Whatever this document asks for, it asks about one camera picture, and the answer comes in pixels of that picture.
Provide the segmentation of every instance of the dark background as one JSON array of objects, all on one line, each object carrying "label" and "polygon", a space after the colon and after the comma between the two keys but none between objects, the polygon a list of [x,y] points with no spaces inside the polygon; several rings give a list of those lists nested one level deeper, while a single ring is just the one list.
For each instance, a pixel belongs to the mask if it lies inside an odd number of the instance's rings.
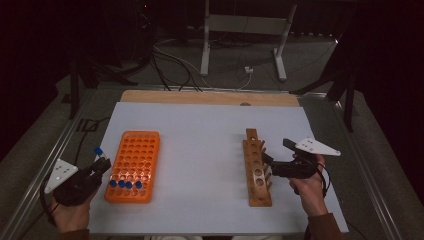
[{"label": "dark background", "polygon": [[[230,1],[212,2],[215,5],[211,12],[233,11]],[[132,1],[109,0],[103,4],[106,5],[101,6],[100,1],[0,2],[0,159],[56,97],[54,84],[69,74],[70,49],[78,46],[106,64],[119,65],[120,60],[131,57],[125,49],[130,45],[125,44],[127,41],[148,44],[130,32],[116,32],[120,26],[137,27]],[[284,6],[281,11],[258,6],[257,1],[238,4],[241,14],[254,8],[258,14],[273,17],[287,10]],[[187,25],[198,28],[203,24],[203,8],[198,0],[158,0],[145,11],[151,14],[149,20],[153,24],[184,40],[189,37]],[[295,36],[312,33],[339,39],[323,74],[340,68],[341,63],[354,66],[356,89],[364,94],[422,202],[424,161],[419,140],[424,133],[423,12],[424,5],[415,2],[313,1],[299,5],[292,25]],[[146,53],[140,48],[136,57],[143,54]]]}]

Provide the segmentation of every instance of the blue cap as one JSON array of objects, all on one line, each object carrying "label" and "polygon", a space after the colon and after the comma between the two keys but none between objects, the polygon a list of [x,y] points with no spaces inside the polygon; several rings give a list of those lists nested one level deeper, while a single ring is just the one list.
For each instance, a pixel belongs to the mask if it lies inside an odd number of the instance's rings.
[{"label": "blue cap", "polygon": [[131,182],[127,182],[127,183],[125,183],[125,186],[126,186],[128,189],[131,189],[131,188],[132,188],[132,183],[131,183]]},{"label": "blue cap", "polygon": [[118,185],[118,183],[116,183],[116,181],[112,179],[112,180],[110,180],[109,185],[111,187],[116,187]]},{"label": "blue cap", "polygon": [[103,150],[100,148],[100,147],[96,147],[96,148],[94,148],[94,152],[97,154],[97,155],[102,155],[102,153],[103,153]]},{"label": "blue cap", "polygon": [[118,185],[119,185],[121,188],[124,188],[124,187],[125,187],[125,181],[124,181],[124,180],[119,180]]},{"label": "blue cap", "polygon": [[137,182],[135,182],[135,186],[137,188],[142,188],[143,187],[143,184],[140,181],[137,181]]}]

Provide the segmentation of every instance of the white metal stand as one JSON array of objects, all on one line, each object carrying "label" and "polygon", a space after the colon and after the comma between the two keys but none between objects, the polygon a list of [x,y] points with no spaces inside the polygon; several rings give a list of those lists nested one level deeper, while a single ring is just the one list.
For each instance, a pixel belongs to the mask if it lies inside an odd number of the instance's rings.
[{"label": "white metal stand", "polygon": [[281,42],[278,48],[274,49],[275,64],[277,66],[278,78],[281,81],[287,79],[284,63],[281,55],[284,45],[286,44],[292,24],[293,16],[296,11],[296,4],[292,4],[287,18],[263,18],[249,16],[230,16],[215,15],[209,13],[209,0],[205,0],[205,33],[203,42],[203,55],[200,74],[207,76],[209,71],[209,32],[210,31],[226,31],[241,33],[257,33],[281,35]]}]

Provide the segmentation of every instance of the sleeve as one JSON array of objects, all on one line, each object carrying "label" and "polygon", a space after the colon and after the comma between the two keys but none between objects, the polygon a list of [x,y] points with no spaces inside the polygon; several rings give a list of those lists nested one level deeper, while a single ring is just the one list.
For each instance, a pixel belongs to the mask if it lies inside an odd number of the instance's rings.
[{"label": "sleeve", "polygon": [[315,240],[344,240],[336,219],[332,213],[322,216],[308,217],[309,232]]},{"label": "sleeve", "polygon": [[90,231],[88,229],[61,233],[57,237],[57,240],[89,240],[89,239],[90,239]]}]

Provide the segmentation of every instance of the human hand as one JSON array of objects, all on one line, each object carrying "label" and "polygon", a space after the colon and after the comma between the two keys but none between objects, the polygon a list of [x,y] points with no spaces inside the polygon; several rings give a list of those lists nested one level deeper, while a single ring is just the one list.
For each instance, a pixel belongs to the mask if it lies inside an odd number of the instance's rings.
[{"label": "human hand", "polygon": [[53,197],[50,211],[53,211],[52,216],[60,233],[82,230],[88,227],[90,202],[96,195],[97,190],[78,206],[63,206],[58,204]]},{"label": "human hand", "polygon": [[[325,159],[322,155],[316,155],[319,171],[322,171],[322,166],[325,164]],[[308,179],[289,178],[290,186],[299,191],[299,196],[302,201],[303,210],[309,217],[320,216],[328,213],[324,202],[322,192],[322,179],[318,173],[312,175]]]}]

